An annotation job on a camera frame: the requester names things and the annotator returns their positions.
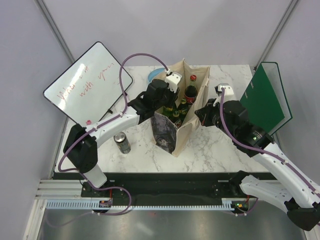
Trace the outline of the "cream canvas Monet tote bag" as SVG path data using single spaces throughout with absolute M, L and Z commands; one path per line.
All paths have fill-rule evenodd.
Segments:
M 195 111 L 204 107 L 208 100 L 211 67 L 190 66 L 183 59 L 171 65 L 169 69 L 181 75 L 181 81 L 178 84 L 180 91 L 175 101 L 176 105 L 178 105 L 184 97 L 185 89 L 189 85 L 192 75 L 196 76 L 195 85 L 198 90 L 195 102 L 191 104 L 180 127 L 177 127 L 167 116 L 162 114 L 163 108 L 158 109 L 150 119 L 155 144 L 171 155 L 178 157 L 191 133 L 200 125 L 200 120 L 195 115 Z

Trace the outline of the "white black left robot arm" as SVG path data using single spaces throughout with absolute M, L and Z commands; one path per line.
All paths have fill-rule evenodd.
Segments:
M 172 106 L 180 91 L 180 81 L 178 76 L 155 79 L 127 104 L 124 111 L 87 127 L 77 123 L 71 128 L 63 156 L 91 183 L 92 191 L 99 197 L 109 193 L 110 185 L 98 165 L 98 148 L 116 134 L 150 119 L 158 109 Z

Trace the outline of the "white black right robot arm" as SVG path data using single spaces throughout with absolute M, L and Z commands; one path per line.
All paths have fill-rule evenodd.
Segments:
M 224 132 L 238 150 L 268 169 L 284 186 L 281 190 L 239 171 L 229 184 L 233 196 L 246 194 L 268 202 L 283 210 L 304 231 L 319 225 L 319 184 L 293 164 L 267 132 L 250 122 L 247 109 L 238 100 L 221 103 L 212 98 L 195 115 L 202 126 L 215 126 Z

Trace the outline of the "Coca-Cola glass bottle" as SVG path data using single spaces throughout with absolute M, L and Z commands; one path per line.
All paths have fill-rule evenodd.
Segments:
M 188 105 L 192 105 L 198 95 L 197 76 L 192 74 L 189 78 L 188 86 L 185 88 L 184 97 Z

